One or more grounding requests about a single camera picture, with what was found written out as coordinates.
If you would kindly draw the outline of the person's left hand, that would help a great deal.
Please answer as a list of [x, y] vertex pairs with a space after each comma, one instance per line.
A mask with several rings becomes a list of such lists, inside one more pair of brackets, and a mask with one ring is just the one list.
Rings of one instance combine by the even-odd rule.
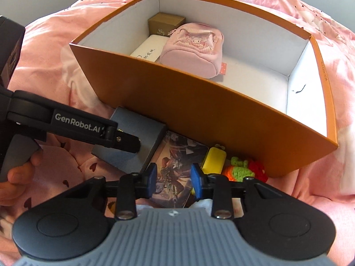
[[33, 181], [35, 169], [41, 164], [42, 157], [43, 149], [40, 148], [31, 156], [29, 162], [9, 170], [8, 180], [1, 183], [1, 206], [13, 206], [23, 195], [27, 185]]

